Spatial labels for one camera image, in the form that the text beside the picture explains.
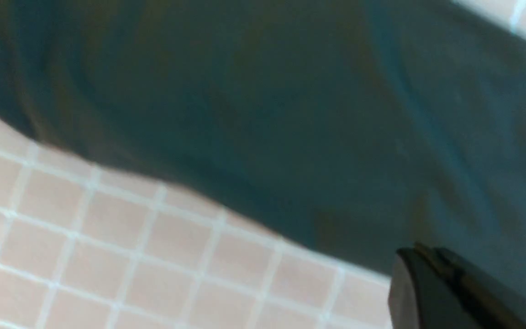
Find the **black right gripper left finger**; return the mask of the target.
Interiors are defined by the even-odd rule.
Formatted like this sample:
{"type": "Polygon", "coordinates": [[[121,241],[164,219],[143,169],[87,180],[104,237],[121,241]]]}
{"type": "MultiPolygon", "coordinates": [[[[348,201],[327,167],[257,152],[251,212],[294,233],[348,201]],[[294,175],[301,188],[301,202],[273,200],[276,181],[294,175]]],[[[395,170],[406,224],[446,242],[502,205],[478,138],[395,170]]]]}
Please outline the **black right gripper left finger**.
{"type": "Polygon", "coordinates": [[[484,273],[447,248],[414,245],[396,251],[388,306],[394,329],[483,329],[476,301],[458,285],[484,273]]]}

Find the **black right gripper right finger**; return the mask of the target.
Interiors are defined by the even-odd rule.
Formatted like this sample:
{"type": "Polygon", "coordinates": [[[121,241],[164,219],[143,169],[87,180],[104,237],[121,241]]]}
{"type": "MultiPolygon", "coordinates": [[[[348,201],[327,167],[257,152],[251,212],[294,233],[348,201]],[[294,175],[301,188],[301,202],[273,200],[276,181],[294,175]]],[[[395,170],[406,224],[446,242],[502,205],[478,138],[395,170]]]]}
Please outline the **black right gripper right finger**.
{"type": "Polygon", "coordinates": [[[482,268],[447,248],[435,248],[436,253],[451,264],[460,266],[468,275],[473,276],[493,297],[526,323],[526,297],[509,286],[504,285],[482,268]]]}

